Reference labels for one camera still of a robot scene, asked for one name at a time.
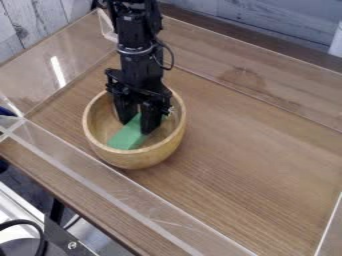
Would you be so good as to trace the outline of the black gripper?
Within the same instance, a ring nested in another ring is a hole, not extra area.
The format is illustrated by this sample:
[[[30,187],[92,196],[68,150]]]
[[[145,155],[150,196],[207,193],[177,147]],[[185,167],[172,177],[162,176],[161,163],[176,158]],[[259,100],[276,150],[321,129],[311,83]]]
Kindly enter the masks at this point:
[[[140,129],[148,135],[161,123],[161,109],[170,107],[172,92],[162,84],[164,52],[118,51],[120,68],[106,68],[106,91],[112,94],[118,120],[126,124],[137,114],[140,105]]]

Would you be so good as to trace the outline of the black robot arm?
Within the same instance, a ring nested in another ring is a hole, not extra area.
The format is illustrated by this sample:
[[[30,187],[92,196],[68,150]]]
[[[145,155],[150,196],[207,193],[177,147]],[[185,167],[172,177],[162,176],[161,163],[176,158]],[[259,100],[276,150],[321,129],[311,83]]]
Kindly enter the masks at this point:
[[[162,84],[162,29],[156,0],[106,0],[113,32],[117,35],[120,68],[106,68],[106,91],[118,120],[126,124],[140,114],[140,132],[148,135],[169,114],[172,92]]]

